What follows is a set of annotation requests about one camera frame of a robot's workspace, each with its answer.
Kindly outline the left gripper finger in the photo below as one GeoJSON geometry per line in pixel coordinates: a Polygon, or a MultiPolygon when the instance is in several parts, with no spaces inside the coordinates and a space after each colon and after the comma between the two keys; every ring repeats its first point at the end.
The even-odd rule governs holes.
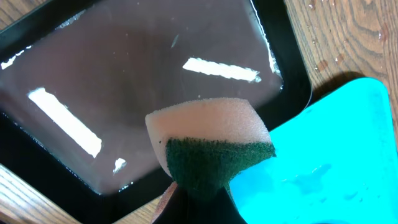
{"type": "Polygon", "coordinates": [[[201,201],[172,183],[163,193],[152,224],[246,224],[229,192],[223,187],[214,198],[201,201]]]}

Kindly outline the green sponge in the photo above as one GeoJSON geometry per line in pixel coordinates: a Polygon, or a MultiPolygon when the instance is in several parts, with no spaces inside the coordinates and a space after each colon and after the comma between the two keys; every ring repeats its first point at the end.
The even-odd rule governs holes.
{"type": "Polygon", "coordinates": [[[223,187],[231,196],[234,177],[276,156],[270,134],[248,100],[188,101],[147,114],[145,122],[172,183],[201,201],[211,200],[223,187]]]}

